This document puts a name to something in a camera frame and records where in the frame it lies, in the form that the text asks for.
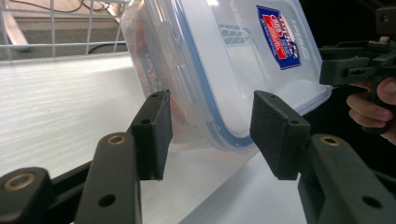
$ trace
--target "metal wire shelf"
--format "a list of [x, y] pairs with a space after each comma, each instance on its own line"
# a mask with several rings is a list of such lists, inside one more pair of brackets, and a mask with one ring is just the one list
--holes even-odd
[[[10, 7], [9, 3], [12, 3], [10, 0], [0, 0], [0, 28], [2, 37], [0, 36], [0, 61], [1, 60], [16, 60], [19, 59], [18, 55], [23, 53], [27, 53], [31, 49], [50, 49], [49, 55], [47, 54], [44, 57], [58, 57], [64, 56], [65, 54], [58, 53], [58, 49], [62, 47], [79, 47], [80, 50], [78, 52], [68, 51], [66, 55], [73, 54], [89, 54], [90, 50], [92, 50], [96, 46], [112, 46], [112, 50], [108, 52], [116, 52], [118, 46], [125, 45], [125, 41], [123, 40], [121, 28], [120, 28], [120, 17], [122, 16], [123, 8], [128, 4], [130, 0], [106, 0], [107, 4], [106, 12], [98, 13], [94, 10], [94, 6], [97, 4], [101, 4], [101, 1], [98, 0], [75, 0], [84, 4], [88, 9], [88, 13], [82, 13], [81, 10], [76, 10], [75, 12], [62, 12], [55, 9], [55, 0], [49, 0], [48, 10], [37, 10], [30, 8], [16, 8]], [[40, 41], [36, 41], [34, 43], [28, 43], [26, 39], [24, 39], [23, 31], [21, 31], [18, 23], [13, 17], [13, 14], [29, 14], [31, 16], [42, 17], [49, 20], [50, 23], [50, 36], [46, 38], [49, 39], [48, 43], [39, 43]], [[86, 28], [86, 37], [85, 40], [58, 40], [56, 33], [57, 30], [57, 21], [59, 20], [70, 20], [79, 18], [81, 20], [88, 21], [88, 27]], [[109, 39], [100, 39], [92, 38], [92, 27], [93, 24], [98, 20], [113, 20], [116, 25], [114, 28], [116, 32], [112, 38]]]

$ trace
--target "human hand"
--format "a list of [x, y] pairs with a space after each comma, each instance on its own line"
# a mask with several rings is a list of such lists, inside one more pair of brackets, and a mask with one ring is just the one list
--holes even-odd
[[[349, 116], [359, 125], [371, 128], [383, 128], [391, 120], [387, 131], [381, 135], [396, 146], [396, 119], [392, 120], [394, 118], [393, 112], [369, 101], [373, 85], [370, 81], [355, 83], [354, 85], [368, 91], [352, 94], [346, 99], [346, 103], [351, 108]], [[396, 105], [396, 78], [388, 77], [379, 83], [377, 95], [384, 103]]]

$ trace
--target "finger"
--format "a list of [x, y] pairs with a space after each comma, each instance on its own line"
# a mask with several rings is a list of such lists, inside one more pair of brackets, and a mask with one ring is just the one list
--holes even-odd
[[369, 97], [370, 93], [368, 92], [352, 94], [346, 98], [346, 103], [352, 110], [367, 119], [389, 121], [393, 118], [392, 112], [369, 102], [367, 100]]
[[396, 78], [388, 77], [377, 87], [379, 99], [388, 105], [396, 105]]
[[349, 110], [349, 116], [355, 120], [359, 125], [369, 128], [383, 128], [387, 124], [385, 121], [378, 119], [371, 119], [364, 117], [362, 114], [356, 112], [355, 110]]

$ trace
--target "dark background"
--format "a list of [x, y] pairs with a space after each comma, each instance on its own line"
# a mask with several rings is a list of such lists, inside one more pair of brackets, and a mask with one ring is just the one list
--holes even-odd
[[[319, 48], [340, 41], [376, 40], [375, 13], [358, 0], [300, 0]], [[331, 98], [305, 115], [311, 133], [328, 133], [348, 141], [361, 158], [386, 175], [396, 177], [396, 146], [379, 135], [361, 130], [348, 115], [348, 95], [362, 91], [355, 87], [333, 90]]]

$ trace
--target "screw hole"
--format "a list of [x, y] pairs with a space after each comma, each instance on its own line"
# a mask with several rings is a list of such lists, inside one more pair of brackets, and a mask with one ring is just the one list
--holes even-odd
[[113, 194], [107, 194], [106, 196], [103, 196], [99, 200], [99, 206], [101, 207], [109, 207], [111, 204], [113, 204], [116, 201], [116, 196]]
[[341, 143], [337, 139], [329, 137], [329, 136], [321, 137], [320, 141], [322, 141], [322, 143], [329, 145], [331, 147], [339, 147], [341, 145]]
[[365, 74], [366, 72], [364, 71], [364, 70], [355, 70], [355, 71], [352, 71], [351, 73], [350, 73], [350, 75], [352, 75], [352, 76], [359, 76], [359, 75], [362, 75], [362, 74]]
[[122, 135], [114, 135], [107, 139], [110, 145], [119, 145], [125, 141], [125, 137]]
[[369, 206], [372, 206], [374, 208], [382, 208], [381, 202], [379, 202], [377, 199], [370, 197], [370, 196], [363, 196], [361, 198], [366, 204]]
[[382, 21], [382, 22], [387, 22], [387, 21], [389, 21], [389, 16], [388, 16], [388, 15], [382, 15], [382, 16], [381, 16], [381, 21]]
[[35, 174], [24, 173], [10, 178], [3, 188], [6, 191], [15, 191], [29, 186], [33, 181], [35, 181]]
[[142, 121], [140, 121], [141, 124], [150, 124], [151, 120], [149, 119], [143, 119]]

